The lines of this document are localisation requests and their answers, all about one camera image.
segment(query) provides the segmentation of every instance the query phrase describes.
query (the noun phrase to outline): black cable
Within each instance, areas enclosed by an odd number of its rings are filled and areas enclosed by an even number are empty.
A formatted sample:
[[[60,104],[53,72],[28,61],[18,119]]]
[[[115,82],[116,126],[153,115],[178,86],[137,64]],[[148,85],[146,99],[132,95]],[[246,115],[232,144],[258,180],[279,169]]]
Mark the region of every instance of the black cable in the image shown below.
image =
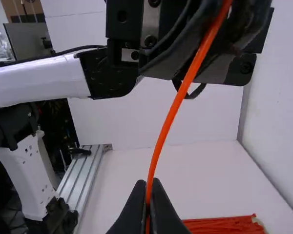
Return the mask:
[[[68,49],[68,50],[63,50],[61,52],[56,53],[55,56],[69,54],[69,53],[76,52],[79,50],[97,49],[97,48],[104,48],[104,47],[106,47],[106,45],[84,45],[84,46],[79,46],[79,47],[75,47],[75,48]]]
[[[9,221],[9,224],[8,224],[9,227],[11,226],[11,224],[13,223],[13,221],[15,220],[16,215],[18,214],[18,212],[19,212],[18,210],[15,211],[15,214],[13,215],[13,217],[11,218],[11,220]]]
[[[15,229],[19,229],[19,228],[27,228],[27,226],[26,226],[25,223],[23,223],[23,224],[18,225],[18,226],[16,226],[16,227],[11,227],[10,230],[15,230]]]
[[[176,91],[178,92],[179,88],[182,84],[181,80],[172,79],[171,81],[172,81],[172,84],[174,85]],[[202,91],[205,89],[205,87],[206,87],[205,83],[200,84],[199,87],[197,87],[191,94],[187,93],[185,96],[185,99],[197,98],[202,93]]]
[[[72,52],[80,51],[80,50],[98,49],[98,48],[105,48],[105,47],[106,47],[106,45],[84,45],[84,46],[79,46],[79,47],[75,47],[75,48],[68,49],[68,50],[63,50],[63,51],[55,53],[54,55],[51,55],[51,56],[48,55],[48,56],[40,56],[40,57],[17,60],[17,61],[13,61],[10,63],[6,63],[3,66],[15,65],[15,64],[23,63],[23,62],[31,62],[31,61],[35,61],[35,60],[39,60],[39,59],[52,58],[52,57],[61,56],[61,55],[69,54]]]

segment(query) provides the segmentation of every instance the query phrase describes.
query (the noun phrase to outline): orange cable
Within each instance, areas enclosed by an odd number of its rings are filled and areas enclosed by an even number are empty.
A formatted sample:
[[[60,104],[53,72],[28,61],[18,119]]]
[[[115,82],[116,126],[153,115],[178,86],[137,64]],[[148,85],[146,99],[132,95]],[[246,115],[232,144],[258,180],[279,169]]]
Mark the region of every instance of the orange cable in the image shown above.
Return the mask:
[[[174,102],[171,105],[169,113],[168,113],[166,120],[163,124],[161,133],[160,133],[158,140],[156,142],[156,146],[154,149],[154,153],[153,153],[153,157],[152,157],[152,161],[151,161],[151,165],[150,165],[148,177],[147,177],[146,204],[148,207],[150,206],[150,202],[151,202],[152,185],[153,185],[153,178],[154,178],[154,174],[155,174],[156,165],[157,165],[158,159],[160,157],[160,153],[162,151],[164,142],[165,142],[167,135],[168,135],[168,132],[170,130],[170,127],[175,119],[175,116],[178,112],[178,109],[179,109],[182,101],[184,100],[184,98],[187,94],[187,91],[188,91],[191,83],[193,82],[208,50],[210,49],[210,46],[211,46],[213,40],[215,39],[215,37],[217,35],[217,32],[218,32],[220,26],[222,25],[224,19],[227,17],[227,14],[228,14],[228,11],[229,11],[230,6],[232,4],[232,1],[233,0],[224,0],[223,1],[222,8],[221,8],[218,16],[216,17],[215,21],[211,25],[210,29],[205,34],[205,36],[202,40],[202,43],[201,43],[201,45],[200,45],[200,47],[199,47],[199,49],[193,59],[191,66],[189,67],[189,70],[184,78],[184,81],[182,82],[182,84],[179,88],[179,91],[175,97]]]

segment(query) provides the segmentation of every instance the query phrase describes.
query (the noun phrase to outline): white floor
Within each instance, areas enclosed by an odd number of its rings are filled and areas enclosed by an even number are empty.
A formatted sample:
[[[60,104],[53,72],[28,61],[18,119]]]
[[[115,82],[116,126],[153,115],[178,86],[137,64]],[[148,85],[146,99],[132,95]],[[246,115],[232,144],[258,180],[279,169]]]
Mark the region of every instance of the white floor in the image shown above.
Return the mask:
[[[135,182],[147,178],[152,152],[104,156],[79,234],[106,233]],[[293,211],[237,141],[166,147],[156,175],[182,219],[256,213],[267,233],[293,234]]]

